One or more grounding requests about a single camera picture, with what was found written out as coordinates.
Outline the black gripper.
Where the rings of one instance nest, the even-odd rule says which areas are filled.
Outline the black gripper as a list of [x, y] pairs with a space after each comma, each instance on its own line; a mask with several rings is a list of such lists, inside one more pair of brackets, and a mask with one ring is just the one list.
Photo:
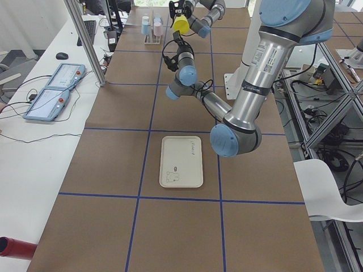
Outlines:
[[196, 1], [193, 0], [169, 1], [168, 8], [171, 16], [191, 16], [195, 5]]
[[163, 48], [166, 47], [170, 43], [176, 43], [178, 45], [178, 49], [176, 54], [173, 57], [163, 55], [163, 60], [167, 66], [167, 68], [173, 72], [176, 72], [178, 69], [181, 73], [194, 73], [195, 72], [195, 54], [190, 46], [190, 44], [183, 40], [180, 31], [175, 31], [173, 34], [173, 40], [169, 41]]

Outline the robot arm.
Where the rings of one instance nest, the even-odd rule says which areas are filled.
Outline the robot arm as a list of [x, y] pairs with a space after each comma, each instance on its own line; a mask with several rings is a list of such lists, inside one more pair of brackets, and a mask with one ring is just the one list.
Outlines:
[[288, 54], [295, 46], [327, 41], [333, 30], [334, 1], [261, 1], [254, 18], [260, 20], [259, 43], [246, 76], [238, 85], [233, 105], [228, 105], [197, 79], [194, 53], [179, 31], [173, 38], [178, 45], [175, 61], [168, 67], [175, 72], [166, 88], [173, 100], [194, 96], [214, 117], [220, 119], [210, 132], [213, 150], [223, 157], [234, 157], [257, 149], [261, 131], [255, 121]]
[[[200, 3], [209, 12], [199, 19], [193, 13], [196, 5]], [[225, 1], [169, 1], [168, 8], [175, 32], [185, 35], [189, 31], [206, 38], [211, 32], [212, 25], [221, 20], [225, 14]]]

